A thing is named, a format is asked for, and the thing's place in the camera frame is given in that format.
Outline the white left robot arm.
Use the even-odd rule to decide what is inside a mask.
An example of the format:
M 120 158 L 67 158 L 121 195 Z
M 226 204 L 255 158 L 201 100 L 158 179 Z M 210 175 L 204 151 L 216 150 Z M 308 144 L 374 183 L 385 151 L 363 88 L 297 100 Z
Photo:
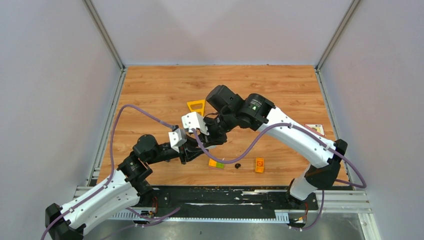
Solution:
M 137 204 L 149 206 L 153 201 L 153 188 L 147 182 L 153 172 L 150 165 L 175 158 L 190 162 L 201 154 L 203 150 L 194 138 L 172 146 L 170 142 L 158 144 L 151 134 L 142 135 L 105 180 L 68 203 L 46 208 L 43 235 L 53 240 L 82 240 L 112 215 Z

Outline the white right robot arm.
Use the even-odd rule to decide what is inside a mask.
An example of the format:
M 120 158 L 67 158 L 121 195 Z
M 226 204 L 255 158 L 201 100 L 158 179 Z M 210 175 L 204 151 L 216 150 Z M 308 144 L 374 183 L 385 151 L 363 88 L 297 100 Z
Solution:
M 234 128 L 251 129 L 260 135 L 268 134 L 301 154 L 309 168 L 290 183 L 285 195 L 286 204 L 298 209 L 315 190 L 333 186 L 348 144 L 320 136 L 286 115 L 264 96 L 251 93 L 243 99 L 225 85 L 216 86 L 206 101 L 217 111 L 215 118 L 205 117 L 209 135 L 207 146 L 226 141 L 226 134 Z

